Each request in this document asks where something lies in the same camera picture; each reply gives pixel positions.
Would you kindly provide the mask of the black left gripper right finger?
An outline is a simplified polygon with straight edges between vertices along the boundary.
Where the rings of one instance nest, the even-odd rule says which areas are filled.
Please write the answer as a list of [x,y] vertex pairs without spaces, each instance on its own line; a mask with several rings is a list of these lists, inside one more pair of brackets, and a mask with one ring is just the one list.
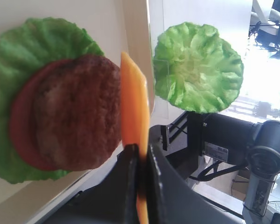
[[146,194],[151,224],[229,224],[231,219],[192,191],[157,146],[147,149]]

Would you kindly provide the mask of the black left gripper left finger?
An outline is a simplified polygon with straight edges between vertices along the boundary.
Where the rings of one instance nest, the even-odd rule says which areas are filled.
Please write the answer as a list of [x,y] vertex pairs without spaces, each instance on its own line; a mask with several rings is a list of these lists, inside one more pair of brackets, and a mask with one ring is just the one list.
[[105,179],[74,196],[46,224],[137,224],[138,146],[125,146]]

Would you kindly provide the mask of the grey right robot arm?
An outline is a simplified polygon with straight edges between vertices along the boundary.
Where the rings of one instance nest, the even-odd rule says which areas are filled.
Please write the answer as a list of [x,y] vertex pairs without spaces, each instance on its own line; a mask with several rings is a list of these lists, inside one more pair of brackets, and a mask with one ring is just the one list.
[[207,156],[249,168],[249,192],[245,207],[262,217],[277,175],[280,173],[280,121],[252,123],[222,114],[203,122],[202,150]]

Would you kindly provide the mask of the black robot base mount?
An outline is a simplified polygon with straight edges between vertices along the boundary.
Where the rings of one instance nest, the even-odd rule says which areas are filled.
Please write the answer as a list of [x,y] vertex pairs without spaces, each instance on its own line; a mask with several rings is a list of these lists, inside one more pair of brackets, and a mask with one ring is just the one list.
[[188,175],[187,179],[208,182],[219,176],[246,169],[246,150],[248,133],[252,123],[219,113],[198,114],[183,112],[168,125],[160,125],[158,142],[163,151],[177,142],[182,136],[185,147],[167,155],[174,168],[180,167],[188,158],[198,166],[198,157],[206,155],[215,160],[197,176]]

